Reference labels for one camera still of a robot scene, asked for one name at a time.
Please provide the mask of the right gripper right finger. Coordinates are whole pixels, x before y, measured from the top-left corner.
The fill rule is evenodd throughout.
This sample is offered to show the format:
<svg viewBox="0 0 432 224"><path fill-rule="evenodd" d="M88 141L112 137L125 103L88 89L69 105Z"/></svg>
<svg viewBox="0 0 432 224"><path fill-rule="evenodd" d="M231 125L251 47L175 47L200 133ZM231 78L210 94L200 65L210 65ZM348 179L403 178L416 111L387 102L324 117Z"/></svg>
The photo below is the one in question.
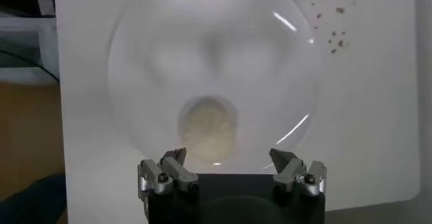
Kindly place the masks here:
<svg viewBox="0 0 432 224"><path fill-rule="evenodd" d="M315 197L326 193L327 168L320 161L313 161L309 167L294 153L272 148L269 156L276 168L273 182L283 192L299 190L302 195Z"/></svg>

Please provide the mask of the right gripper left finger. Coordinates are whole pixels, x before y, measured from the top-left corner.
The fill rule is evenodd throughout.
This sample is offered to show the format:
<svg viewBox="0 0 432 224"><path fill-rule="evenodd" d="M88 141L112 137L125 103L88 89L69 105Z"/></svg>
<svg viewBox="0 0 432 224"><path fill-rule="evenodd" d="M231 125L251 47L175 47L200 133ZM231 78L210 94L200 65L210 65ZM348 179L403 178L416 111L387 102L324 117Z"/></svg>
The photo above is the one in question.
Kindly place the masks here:
<svg viewBox="0 0 432 224"><path fill-rule="evenodd" d="M186 154L186 148L178 148L167 151L158 163L141 160L137 166L139 199L145 200L151 194L170 194L175 188L185 193L198 191L198 175L183 167Z"/></svg>

